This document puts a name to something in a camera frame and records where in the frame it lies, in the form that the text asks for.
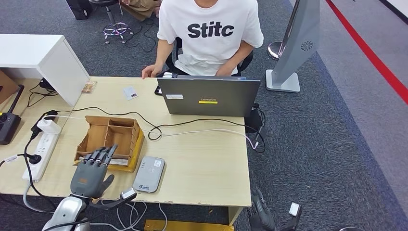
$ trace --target wooden organizer box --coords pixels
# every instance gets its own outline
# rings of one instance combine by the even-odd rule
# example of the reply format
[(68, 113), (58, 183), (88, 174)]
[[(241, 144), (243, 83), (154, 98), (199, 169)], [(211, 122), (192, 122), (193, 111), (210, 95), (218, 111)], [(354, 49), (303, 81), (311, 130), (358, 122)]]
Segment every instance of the wooden organizer box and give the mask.
[(108, 165), (109, 170), (133, 172), (144, 141), (143, 131), (135, 119), (103, 116), (86, 116), (89, 123), (88, 133), (78, 145), (75, 163), (100, 147), (118, 147)]

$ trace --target antenna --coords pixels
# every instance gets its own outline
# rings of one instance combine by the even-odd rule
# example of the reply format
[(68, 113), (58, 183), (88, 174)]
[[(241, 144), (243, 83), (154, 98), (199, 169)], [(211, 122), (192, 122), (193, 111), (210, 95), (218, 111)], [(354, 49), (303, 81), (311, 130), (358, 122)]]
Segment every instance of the antenna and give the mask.
[(14, 99), (14, 101), (13, 101), (13, 103), (12, 103), (12, 105), (11, 105), (11, 107), (10, 107), (10, 109), (9, 109), (9, 111), (7, 113), (12, 113), (13, 112), (15, 106), (17, 105), (18, 99), (21, 96), (21, 93), (23, 93), (24, 85), (19, 84), (18, 86), (20, 87), (20, 89), (18, 90), (17, 96), (15, 97), (15, 99)]

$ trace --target yellow tape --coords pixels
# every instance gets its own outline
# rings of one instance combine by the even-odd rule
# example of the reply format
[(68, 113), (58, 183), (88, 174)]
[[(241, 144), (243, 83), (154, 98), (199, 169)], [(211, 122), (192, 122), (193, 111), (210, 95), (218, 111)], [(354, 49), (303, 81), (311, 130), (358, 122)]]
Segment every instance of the yellow tape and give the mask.
[(205, 103), (205, 104), (218, 104), (217, 101), (199, 101), (198, 103)]
[[(164, 220), (146, 220), (144, 230), (161, 231), (164, 225)], [(234, 227), (218, 224), (169, 221), (166, 226), (166, 231), (234, 231)]]

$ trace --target red line on floor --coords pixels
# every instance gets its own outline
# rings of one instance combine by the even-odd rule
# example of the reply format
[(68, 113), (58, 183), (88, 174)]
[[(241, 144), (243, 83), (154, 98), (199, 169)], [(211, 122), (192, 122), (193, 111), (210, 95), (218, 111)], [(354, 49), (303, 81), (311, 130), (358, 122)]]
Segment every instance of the red line on floor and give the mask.
[(408, 89), (399, 79), (392, 73), (392, 71), (381, 61), (381, 59), (374, 53), (374, 51), (368, 46), (364, 39), (357, 33), (357, 31), (351, 26), (340, 10), (334, 5), (332, 0), (326, 0), (334, 14), (343, 24), (345, 29), (364, 52), (367, 58), (375, 66), (375, 68), (381, 73), (385, 80), (391, 85), (391, 87), (397, 92), (397, 94), (408, 104)]

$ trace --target laptop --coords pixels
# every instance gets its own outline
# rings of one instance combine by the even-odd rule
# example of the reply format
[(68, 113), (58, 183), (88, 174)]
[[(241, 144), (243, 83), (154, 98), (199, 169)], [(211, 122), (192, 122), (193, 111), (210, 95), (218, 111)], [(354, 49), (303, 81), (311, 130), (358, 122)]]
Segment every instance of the laptop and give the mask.
[(260, 80), (245, 77), (157, 78), (168, 112), (175, 115), (249, 116)]

